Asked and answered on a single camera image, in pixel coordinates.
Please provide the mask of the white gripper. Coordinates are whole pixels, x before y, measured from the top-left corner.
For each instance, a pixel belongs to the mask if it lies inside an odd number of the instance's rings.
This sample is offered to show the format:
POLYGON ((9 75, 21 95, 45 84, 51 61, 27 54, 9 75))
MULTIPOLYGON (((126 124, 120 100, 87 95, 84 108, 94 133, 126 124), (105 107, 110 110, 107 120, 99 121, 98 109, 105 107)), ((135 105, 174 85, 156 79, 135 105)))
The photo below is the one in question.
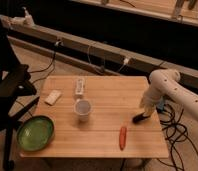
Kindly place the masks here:
POLYGON ((150 117, 156 105, 160 102, 163 93, 155 87, 149 87, 144 93, 140 106, 144 108, 143 116, 150 117))

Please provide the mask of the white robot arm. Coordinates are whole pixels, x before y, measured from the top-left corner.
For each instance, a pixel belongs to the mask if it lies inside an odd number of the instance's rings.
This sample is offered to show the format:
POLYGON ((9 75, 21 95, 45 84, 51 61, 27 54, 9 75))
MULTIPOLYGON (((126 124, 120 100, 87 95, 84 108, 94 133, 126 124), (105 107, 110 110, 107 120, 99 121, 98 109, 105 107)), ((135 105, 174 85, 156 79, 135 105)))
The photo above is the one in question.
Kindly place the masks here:
POLYGON ((144 108, 143 116, 150 117, 155 110, 155 105, 167 95, 198 121, 198 95, 179 84, 180 73, 175 69, 154 70, 150 76, 149 88, 144 92, 141 107, 144 108))

